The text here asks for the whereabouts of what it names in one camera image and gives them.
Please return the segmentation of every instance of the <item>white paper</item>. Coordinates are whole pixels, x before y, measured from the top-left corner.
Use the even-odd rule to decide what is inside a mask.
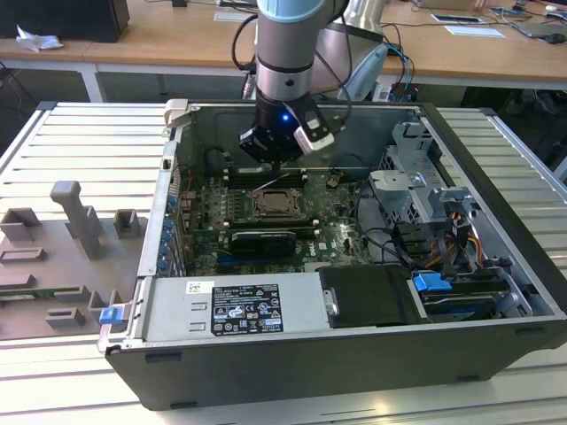
[[[16,41],[24,49],[32,50],[35,53],[39,52],[40,49],[58,49],[63,47],[63,44],[55,35],[35,35],[27,31],[24,31],[18,26],[18,36]]]
[[[503,33],[492,28],[473,28],[473,27],[453,27],[445,25],[445,28],[452,35],[472,35],[475,37],[496,37],[506,38]]]

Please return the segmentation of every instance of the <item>power supply label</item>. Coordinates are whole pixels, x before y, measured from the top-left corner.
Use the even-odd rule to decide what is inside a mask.
[[[277,285],[214,287],[211,310],[215,336],[284,332]]]

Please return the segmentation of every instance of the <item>blue cable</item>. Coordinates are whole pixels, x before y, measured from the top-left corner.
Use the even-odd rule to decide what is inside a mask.
[[[404,91],[402,92],[402,94],[400,95],[400,98],[398,99],[398,101],[400,101],[405,95],[406,93],[408,93],[408,89],[409,89],[409,82],[411,81],[411,68],[409,66],[409,61],[408,61],[408,57],[406,57],[406,55],[404,55],[401,51],[399,51],[398,49],[396,49],[393,45],[391,44],[386,44],[388,46],[389,49],[391,49],[394,53],[396,53],[400,59],[404,62],[404,65],[406,66],[406,85],[404,87]]]

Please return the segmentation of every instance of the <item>laptop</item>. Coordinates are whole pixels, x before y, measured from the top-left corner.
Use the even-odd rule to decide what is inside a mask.
[[[563,34],[567,36],[567,26],[560,24],[528,24],[524,22],[511,22],[510,25],[522,34],[531,38],[540,38],[552,34]]]

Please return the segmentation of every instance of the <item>wooden desk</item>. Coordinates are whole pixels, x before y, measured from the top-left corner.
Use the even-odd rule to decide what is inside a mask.
[[[215,21],[214,5],[189,4],[184,8],[172,7],[171,2],[128,0],[128,8],[131,19],[120,41],[92,43],[83,53],[85,61],[234,67],[230,45],[239,24]],[[248,26],[240,37],[238,56],[243,61],[253,55],[254,29],[255,25]]]
[[[214,0],[200,1],[214,3]],[[510,7],[513,2],[493,0],[493,3]],[[128,0],[128,8],[131,19],[117,43],[64,40],[63,49],[34,53],[21,49],[13,40],[0,40],[0,60],[11,67],[79,72],[93,102],[105,98],[97,79],[101,72],[241,75],[230,59],[230,43],[238,24],[215,21],[218,10],[213,4],[173,8],[168,1]],[[539,4],[530,4],[530,10],[544,12]],[[412,12],[412,4],[392,0],[382,21],[436,24],[430,13]],[[442,26],[400,27],[403,47],[416,64],[414,82],[567,89],[567,43],[551,45],[529,39],[510,27],[493,27],[506,38],[451,35]],[[243,61],[252,56],[253,33],[250,26],[242,34],[238,56]],[[388,27],[385,33],[396,43],[393,28]],[[381,80],[393,81],[399,73],[400,61],[388,58]]]
[[[493,3],[510,7],[514,2]],[[545,13],[544,7],[539,4],[529,4],[528,11]],[[434,23],[430,14],[430,11],[424,10],[412,12],[411,4],[394,3],[386,7],[382,21],[384,24]],[[484,12],[484,15],[480,18],[487,22],[494,16],[491,12]],[[533,17],[530,22],[542,20],[542,17]],[[467,85],[471,86],[530,89],[537,88],[544,81],[563,86],[567,84],[567,43],[553,45],[530,39],[504,25],[490,28],[497,29],[506,38],[451,35],[442,26],[399,27],[404,50],[416,64],[415,81],[463,85],[459,82],[464,79],[469,80]],[[392,43],[397,42],[394,28],[387,27],[384,32]],[[384,73],[396,72],[398,68],[394,59],[386,61]]]

